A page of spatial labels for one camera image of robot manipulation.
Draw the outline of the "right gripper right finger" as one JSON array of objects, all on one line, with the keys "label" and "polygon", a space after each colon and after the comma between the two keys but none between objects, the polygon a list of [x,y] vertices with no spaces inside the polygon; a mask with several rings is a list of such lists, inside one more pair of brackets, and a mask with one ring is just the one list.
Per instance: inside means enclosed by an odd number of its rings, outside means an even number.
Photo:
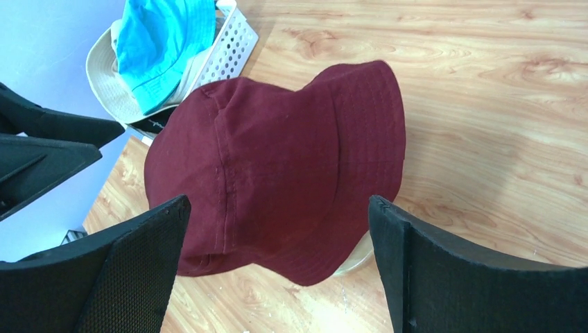
[{"label": "right gripper right finger", "polygon": [[480,246],[397,207],[369,203],[396,332],[586,332],[587,269]]}]

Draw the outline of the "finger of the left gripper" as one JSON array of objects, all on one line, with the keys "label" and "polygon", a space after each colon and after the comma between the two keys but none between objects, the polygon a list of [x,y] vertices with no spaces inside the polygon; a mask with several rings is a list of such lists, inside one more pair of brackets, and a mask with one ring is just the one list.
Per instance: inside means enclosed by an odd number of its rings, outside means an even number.
[{"label": "finger of the left gripper", "polygon": [[1,135],[1,220],[101,159],[92,144]]},{"label": "finger of the left gripper", "polygon": [[44,108],[1,84],[1,133],[91,144],[97,148],[124,133],[116,121]]}]

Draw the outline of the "teal bucket hat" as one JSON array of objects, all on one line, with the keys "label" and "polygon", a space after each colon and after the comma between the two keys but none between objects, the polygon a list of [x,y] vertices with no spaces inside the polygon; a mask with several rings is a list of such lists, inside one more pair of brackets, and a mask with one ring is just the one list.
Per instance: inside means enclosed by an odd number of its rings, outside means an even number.
[{"label": "teal bucket hat", "polygon": [[214,0],[127,1],[115,46],[118,73],[142,115],[165,102],[188,60],[215,40]]}]

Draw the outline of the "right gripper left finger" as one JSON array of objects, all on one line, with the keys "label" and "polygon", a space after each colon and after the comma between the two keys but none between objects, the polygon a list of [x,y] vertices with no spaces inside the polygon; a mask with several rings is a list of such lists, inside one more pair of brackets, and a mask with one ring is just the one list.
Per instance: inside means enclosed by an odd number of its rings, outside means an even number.
[{"label": "right gripper left finger", "polygon": [[1,263],[2,332],[159,332],[191,206],[180,195],[82,239]]}]

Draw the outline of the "maroon bucket hat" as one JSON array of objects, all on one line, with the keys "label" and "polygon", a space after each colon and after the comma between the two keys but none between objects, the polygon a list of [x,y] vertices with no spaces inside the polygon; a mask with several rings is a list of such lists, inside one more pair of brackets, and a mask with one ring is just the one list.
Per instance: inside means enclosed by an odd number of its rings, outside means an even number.
[{"label": "maroon bucket hat", "polygon": [[148,149],[151,207],[184,194],[178,274],[257,264],[300,286],[328,277],[393,199],[406,151],[397,79],[381,60],[333,65],[289,90],[239,77],[203,85]]}]

